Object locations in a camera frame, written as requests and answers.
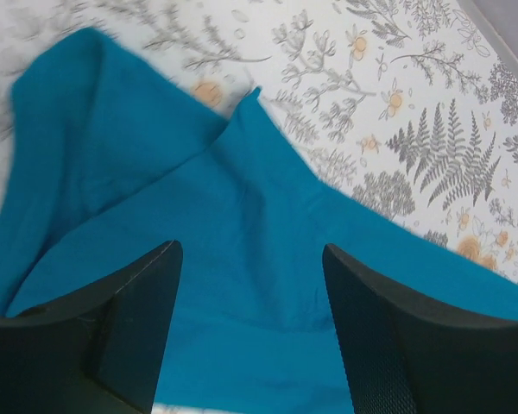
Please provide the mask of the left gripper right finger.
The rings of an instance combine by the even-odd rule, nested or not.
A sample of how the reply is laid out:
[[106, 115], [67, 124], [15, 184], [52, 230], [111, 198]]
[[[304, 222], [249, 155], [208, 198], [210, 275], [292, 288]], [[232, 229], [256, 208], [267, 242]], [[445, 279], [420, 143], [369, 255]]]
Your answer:
[[518, 319], [427, 296], [339, 247], [325, 286], [357, 413], [518, 413]]

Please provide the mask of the teal blue t shirt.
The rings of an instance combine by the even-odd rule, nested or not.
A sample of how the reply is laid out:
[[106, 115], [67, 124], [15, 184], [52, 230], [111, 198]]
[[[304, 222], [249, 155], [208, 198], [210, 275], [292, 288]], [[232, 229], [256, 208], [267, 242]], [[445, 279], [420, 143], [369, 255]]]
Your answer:
[[184, 251], [156, 397], [246, 413], [350, 413], [321, 255], [333, 243], [470, 311], [518, 320], [518, 285], [317, 179], [256, 94], [224, 119], [85, 28], [12, 85], [0, 316]]

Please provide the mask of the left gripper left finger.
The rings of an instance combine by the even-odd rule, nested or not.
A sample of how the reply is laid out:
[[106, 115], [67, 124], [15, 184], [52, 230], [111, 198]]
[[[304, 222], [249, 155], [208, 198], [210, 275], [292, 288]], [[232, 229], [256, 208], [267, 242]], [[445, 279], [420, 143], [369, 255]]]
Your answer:
[[0, 317], [0, 413], [149, 413], [183, 260], [168, 241], [128, 266]]

